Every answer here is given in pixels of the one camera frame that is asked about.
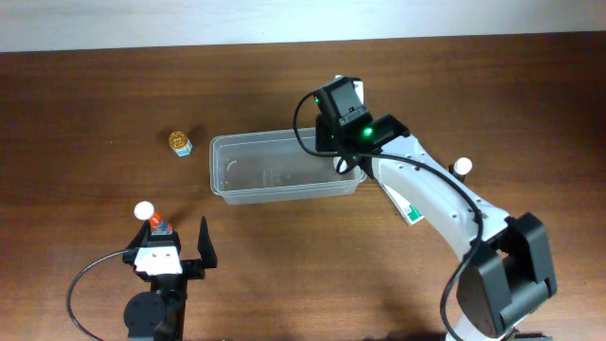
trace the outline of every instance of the wood grain surface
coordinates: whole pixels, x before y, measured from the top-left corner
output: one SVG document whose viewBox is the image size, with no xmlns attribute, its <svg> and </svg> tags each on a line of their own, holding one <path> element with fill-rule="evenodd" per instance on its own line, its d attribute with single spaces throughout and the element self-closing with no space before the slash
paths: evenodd
<svg viewBox="0 0 606 341">
<path fill-rule="evenodd" d="M 605 33 L 0 54 L 0 339 L 84 340 L 67 286 L 126 246 L 141 200 L 179 231 L 183 258 L 208 219 L 219 268 L 189 285 L 186 340 L 444 332 L 455 255 L 428 223 L 405 225 L 373 181 L 250 206 L 210 190 L 214 136 L 291 128 L 299 99 L 335 74 L 362 78 L 372 113 L 395 115 L 438 161 L 473 160 L 474 191 L 546 224 L 559 292 L 521 330 L 604 339 Z M 300 126 L 313 120 L 310 103 Z M 190 156 L 169 148 L 174 130 Z M 124 306 L 145 290 L 109 260 L 77 286 L 75 313 L 123 340 Z"/>
</svg>

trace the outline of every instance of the gold cap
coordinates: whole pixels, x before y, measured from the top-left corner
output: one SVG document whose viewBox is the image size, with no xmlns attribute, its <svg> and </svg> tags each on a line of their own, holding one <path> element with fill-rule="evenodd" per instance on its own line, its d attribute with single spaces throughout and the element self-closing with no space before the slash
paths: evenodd
<svg viewBox="0 0 606 341">
<path fill-rule="evenodd" d="M 170 134 L 169 145 L 171 148 L 179 149 L 187 144 L 187 136 L 182 132 L 174 132 Z"/>
</svg>

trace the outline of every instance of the green led light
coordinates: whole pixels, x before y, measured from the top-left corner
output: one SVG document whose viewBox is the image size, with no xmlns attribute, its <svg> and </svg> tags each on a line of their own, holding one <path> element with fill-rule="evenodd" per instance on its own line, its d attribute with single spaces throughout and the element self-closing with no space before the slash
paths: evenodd
<svg viewBox="0 0 606 341">
<path fill-rule="evenodd" d="M 365 129 L 362 131 L 362 134 L 363 134 L 365 137 L 370 137 L 370 136 L 372 135 L 372 128 L 365 128 Z"/>
</svg>

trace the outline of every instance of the clear plastic container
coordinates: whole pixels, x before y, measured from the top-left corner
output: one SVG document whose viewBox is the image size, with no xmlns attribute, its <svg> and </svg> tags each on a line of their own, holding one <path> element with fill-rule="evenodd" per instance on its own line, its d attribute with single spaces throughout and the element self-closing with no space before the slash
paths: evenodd
<svg viewBox="0 0 606 341">
<path fill-rule="evenodd" d="M 299 129 L 315 150 L 314 128 Z M 217 136 L 210 142 L 210 187 L 231 205 L 351 194 L 366 174 L 336 173 L 332 158 L 305 153 L 293 130 Z"/>
</svg>

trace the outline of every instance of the wire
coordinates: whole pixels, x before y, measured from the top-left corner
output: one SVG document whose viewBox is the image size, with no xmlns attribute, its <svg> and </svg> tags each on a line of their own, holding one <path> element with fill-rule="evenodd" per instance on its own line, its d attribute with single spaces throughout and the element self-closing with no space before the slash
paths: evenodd
<svg viewBox="0 0 606 341">
<path fill-rule="evenodd" d="M 78 283 L 80 278 L 82 278 L 82 276 L 84 276 L 84 274 L 86 274 L 95 265 L 101 263 L 104 260 L 108 260 L 112 257 L 122 255 L 122 254 L 126 253 L 127 251 L 128 250 L 117 251 L 117 252 L 109 254 L 105 257 L 102 257 L 98 260 L 93 261 L 90 265 L 83 268 L 82 271 L 80 271 L 76 275 L 74 280 L 72 280 L 72 283 L 69 285 L 69 290 L 67 290 L 67 299 L 66 299 L 65 305 L 67 306 L 67 313 L 69 314 L 69 318 L 72 319 L 72 322 L 74 322 L 74 324 L 76 325 L 76 328 L 78 328 L 81 332 L 83 332 L 85 335 L 87 335 L 88 337 L 90 337 L 93 340 L 103 341 L 103 339 L 101 339 L 100 337 L 98 337 L 98 336 L 94 335 L 93 333 L 89 332 L 88 330 L 86 330 L 86 328 L 84 328 L 81 325 L 81 323 L 78 321 L 78 319 L 74 316 L 74 312 L 72 312 L 72 294 L 74 293 L 74 287 L 76 286 L 76 283 Z"/>
<path fill-rule="evenodd" d="M 309 148 L 305 147 L 305 145 L 303 144 L 303 140 L 301 139 L 301 135 L 299 135 L 299 130 L 296 128 L 296 118 L 299 115 L 299 109 L 301 108 L 301 105 L 303 105 L 303 102 L 305 102 L 306 99 L 310 98 L 313 95 L 313 92 L 310 92 L 309 94 L 305 95 L 305 97 L 303 99 L 301 99 L 301 101 L 299 101 L 299 103 L 296 105 L 296 109 L 294 109 L 294 118 L 293 118 L 293 130 L 294 130 L 294 136 L 296 137 L 296 140 L 299 142 L 299 145 L 301 146 L 301 148 L 303 148 L 303 150 L 313 156 L 318 156 L 318 157 L 335 157 L 338 156 L 338 153 L 319 153 L 319 152 L 313 152 L 311 151 Z"/>
<path fill-rule="evenodd" d="M 448 321 L 448 316 L 446 315 L 446 303 L 448 302 L 448 296 L 450 295 L 451 291 L 455 287 L 456 282 L 461 277 L 461 274 L 463 273 L 465 268 L 470 264 L 473 256 L 477 253 L 477 251 L 482 243 L 482 234 L 484 233 L 484 221 L 482 219 L 482 212 L 480 211 L 478 206 L 475 204 L 473 199 L 457 183 L 455 183 L 453 180 L 451 180 L 448 176 L 444 175 L 444 173 L 442 173 L 441 171 L 436 170 L 435 168 L 433 168 L 431 166 L 427 166 L 426 164 L 421 163 L 419 161 L 401 157 L 401 156 L 396 156 L 396 155 L 352 153 L 352 154 L 348 154 L 347 156 L 350 156 L 354 160 L 356 160 L 355 164 L 348 165 L 348 167 L 344 171 L 339 171 L 341 168 L 341 164 L 345 160 L 345 155 L 341 155 L 339 153 L 318 153 L 318 152 L 310 151 L 307 147 L 305 147 L 303 145 L 303 141 L 301 140 L 301 138 L 299 136 L 298 130 L 296 128 L 296 119 L 298 116 L 299 108 L 301 107 L 303 102 L 306 99 L 308 99 L 312 94 L 313 94 L 313 92 L 307 94 L 301 101 L 299 101 L 298 105 L 296 106 L 296 109 L 294 110 L 294 123 L 293 123 L 294 135 L 296 136 L 296 140 L 299 142 L 299 145 L 306 153 L 314 155 L 314 156 L 320 156 L 320 157 L 341 156 L 341 159 L 337 162 L 337 166 L 336 166 L 337 173 L 339 173 L 340 175 L 344 175 L 344 174 L 350 172 L 351 170 L 353 170 L 356 166 L 358 166 L 358 163 L 360 162 L 360 160 L 363 157 L 381 158 L 381 159 L 387 159 L 387 160 L 393 160 L 393 161 L 407 163 L 407 164 L 416 166 L 416 168 L 418 168 L 418 169 L 423 169 L 425 171 L 429 171 L 433 175 L 439 177 L 446 184 L 448 184 L 451 188 L 453 188 L 463 198 L 463 200 L 465 200 L 467 202 L 467 204 L 469 204 L 470 208 L 473 211 L 473 214 L 475 214 L 475 220 L 477 222 L 477 235 L 475 236 L 475 238 L 472 241 L 472 249 L 465 256 L 463 256 L 463 260 L 458 264 L 458 266 L 454 270 L 453 274 L 446 282 L 446 286 L 444 287 L 444 291 L 442 292 L 442 297 L 439 301 L 439 314 L 440 314 L 440 317 L 442 318 L 442 323 L 446 327 L 446 331 L 448 331 L 448 333 L 456 341 L 465 341 L 455 332 L 455 329 L 453 329 L 453 326 Z"/>
</svg>

